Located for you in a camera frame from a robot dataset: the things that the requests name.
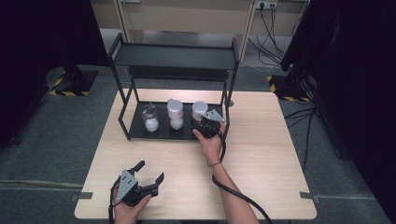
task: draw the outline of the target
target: forearm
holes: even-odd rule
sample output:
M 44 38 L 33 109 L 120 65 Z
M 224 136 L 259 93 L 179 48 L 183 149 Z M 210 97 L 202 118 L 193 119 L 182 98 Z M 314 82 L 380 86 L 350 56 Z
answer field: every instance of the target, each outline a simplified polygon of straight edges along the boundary
M 222 185 L 240 192 L 221 163 L 212 166 L 212 172 Z M 219 191 L 228 223 L 259 223 L 248 202 L 222 188 L 219 188 Z

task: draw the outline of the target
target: gray carpet floor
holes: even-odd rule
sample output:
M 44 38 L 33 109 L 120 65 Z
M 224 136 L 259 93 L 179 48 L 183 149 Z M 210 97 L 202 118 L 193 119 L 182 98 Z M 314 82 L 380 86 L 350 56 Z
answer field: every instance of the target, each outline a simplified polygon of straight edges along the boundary
M 111 43 L 112 36 L 112 33 L 107 35 L 105 32 L 105 43 Z M 77 204 L 75 196 L 80 193 L 88 174 L 117 86 L 109 68 L 85 65 L 81 69 L 99 71 L 89 94 L 83 97 L 46 95 L 22 130 L 21 143 L 0 150 L 0 223 L 108 223 L 107 220 L 79 220 L 75 218 L 74 210 Z M 50 87 L 62 71 L 62 68 L 56 68 L 49 72 Z M 120 68 L 119 72 L 126 88 L 129 84 L 126 71 Z M 286 74 L 278 68 L 263 73 L 241 65 L 234 90 L 269 91 L 266 78 L 271 75 Z M 137 86 L 221 89 L 204 82 L 191 85 L 186 82 L 142 81 Z M 286 101 L 279 101 L 279 104 L 285 116 L 314 107 L 313 104 Z M 308 119 L 295 123 L 297 120 L 286 119 L 286 122 L 291 126 L 290 136 L 303 164 Z M 307 150 L 304 174 L 314 195 L 318 216 L 313 220 L 293 220 L 292 223 L 389 223 L 353 161 L 336 157 L 320 115 L 312 118 Z M 17 180 L 42 182 L 26 184 Z M 286 224 L 288 221 L 276 220 L 275 223 Z

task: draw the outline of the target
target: lower shelf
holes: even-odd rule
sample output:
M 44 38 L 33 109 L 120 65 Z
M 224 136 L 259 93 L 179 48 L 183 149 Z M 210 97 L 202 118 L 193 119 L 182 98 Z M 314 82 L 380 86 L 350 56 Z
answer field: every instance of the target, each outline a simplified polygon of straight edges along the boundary
M 148 105 L 149 102 L 140 102 L 137 104 L 134 112 L 134 119 L 129 131 L 131 138 L 196 140 L 191 128 L 192 104 L 183 103 L 184 125 L 181 129 L 174 130 L 169 122 L 168 109 L 166 107 L 167 103 L 152 103 L 157 107 L 157 118 L 160 123 L 160 128 L 153 133 L 146 130 L 141 112 L 143 111 L 144 106 Z M 222 115 L 221 105 L 208 105 L 208 107 L 208 110 L 215 109 Z

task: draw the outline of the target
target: bracelet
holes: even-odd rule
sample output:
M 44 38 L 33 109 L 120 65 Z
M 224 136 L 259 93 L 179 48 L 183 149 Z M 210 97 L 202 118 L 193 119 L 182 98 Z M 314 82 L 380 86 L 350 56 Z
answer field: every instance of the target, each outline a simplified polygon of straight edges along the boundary
M 209 162 L 207 161 L 207 166 L 208 167 L 212 167 L 212 166 L 215 166 L 215 165 L 220 164 L 220 163 L 221 163 L 221 161 L 218 161 L 218 162 L 213 163 L 213 164 L 209 164 Z

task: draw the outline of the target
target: shelf top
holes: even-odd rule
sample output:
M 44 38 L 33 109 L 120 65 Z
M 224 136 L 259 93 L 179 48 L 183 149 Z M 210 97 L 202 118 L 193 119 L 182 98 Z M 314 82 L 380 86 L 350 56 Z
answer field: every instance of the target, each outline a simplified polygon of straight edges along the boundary
M 235 58 L 232 48 L 124 43 L 116 55 L 114 64 L 135 67 L 233 70 Z

